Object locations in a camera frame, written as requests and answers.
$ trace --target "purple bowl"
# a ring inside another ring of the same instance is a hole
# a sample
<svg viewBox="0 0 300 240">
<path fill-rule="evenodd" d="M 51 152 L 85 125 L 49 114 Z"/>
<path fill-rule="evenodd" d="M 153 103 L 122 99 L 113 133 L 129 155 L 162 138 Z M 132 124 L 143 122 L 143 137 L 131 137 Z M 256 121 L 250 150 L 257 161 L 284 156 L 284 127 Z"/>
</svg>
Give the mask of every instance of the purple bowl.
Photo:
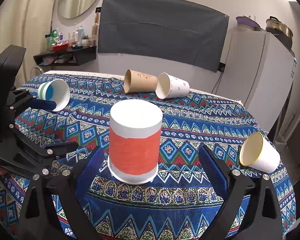
<svg viewBox="0 0 300 240">
<path fill-rule="evenodd" d="M 254 28 L 254 27 L 258 27 L 260 28 L 260 25 L 258 23 L 256 23 L 254 20 L 248 18 L 248 17 L 245 17 L 245 16 L 238 16 L 236 18 L 237 20 L 237 24 L 240 24 L 240 25 L 247 25 L 251 28 Z"/>
</svg>

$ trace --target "green stripe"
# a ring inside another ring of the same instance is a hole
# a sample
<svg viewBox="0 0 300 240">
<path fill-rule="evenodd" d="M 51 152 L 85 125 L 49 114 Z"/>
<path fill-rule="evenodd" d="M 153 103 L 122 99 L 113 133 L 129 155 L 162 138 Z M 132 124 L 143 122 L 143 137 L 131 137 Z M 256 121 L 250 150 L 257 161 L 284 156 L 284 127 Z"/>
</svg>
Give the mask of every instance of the green stripe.
<svg viewBox="0 0 300 240">
<path fill-rule="evenodd" d="M 49 83 L 49 82 L 45 83 L 45 84 L 42 86 L 42 88 L 41 88 L 41 90 L 40 90 L 40 99 L 43 99 L 43 90 L 44 90 L 45 86 L 46 86 L 48 83 Z"/>
</svg>

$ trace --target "gray fabric on wall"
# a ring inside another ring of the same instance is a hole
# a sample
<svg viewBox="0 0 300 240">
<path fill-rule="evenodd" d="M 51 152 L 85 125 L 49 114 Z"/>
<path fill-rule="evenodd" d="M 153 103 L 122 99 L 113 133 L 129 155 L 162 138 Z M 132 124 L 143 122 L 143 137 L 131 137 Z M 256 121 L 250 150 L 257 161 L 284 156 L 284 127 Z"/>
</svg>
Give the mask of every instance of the gray fabric on wall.
<svg viewBox="0 0 300 240">
<path fill-rule="evenodd" d="M 103 0 L 98 52 L 159 57 L 216 72 L 229 16 L 185 0 Z"/>
</svg>

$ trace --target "refrigerator door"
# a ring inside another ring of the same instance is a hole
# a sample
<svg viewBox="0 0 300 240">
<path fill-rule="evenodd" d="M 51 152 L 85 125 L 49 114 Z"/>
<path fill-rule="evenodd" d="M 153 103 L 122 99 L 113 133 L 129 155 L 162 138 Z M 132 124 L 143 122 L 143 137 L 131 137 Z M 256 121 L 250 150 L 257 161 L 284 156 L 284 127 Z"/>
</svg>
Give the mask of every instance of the refrigerator door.
<svg viewBox="0 0 300 240">
<path fill-rule="evenodd" d="M 245 103 L 263 131 L 270 131 L 282 110 L 293 81 L 293 66 L 291 53 L 266 33 L 258 74 Z"/>
<path fill-rule="evenodd" d="M 265 36 L 265 32 L 250 30 L 233 32 L 217 95 L 245 104 L 259 69 Z"/>
</svg>

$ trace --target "red band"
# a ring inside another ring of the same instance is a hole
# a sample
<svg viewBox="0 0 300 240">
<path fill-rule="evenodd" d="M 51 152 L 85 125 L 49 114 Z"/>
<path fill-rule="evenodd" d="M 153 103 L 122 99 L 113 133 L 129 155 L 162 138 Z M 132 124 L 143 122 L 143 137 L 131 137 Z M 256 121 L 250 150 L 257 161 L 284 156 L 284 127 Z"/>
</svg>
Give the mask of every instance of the red band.
<svg viewBox="0 0 300 240">
<path fill-rule="evenodd" d="M 147 138 L 123 138 L 110 127 L 109 156 L 120 171 L 140 175 L 155 168 L 158 163 L 161 128 Z"/>
</svg>

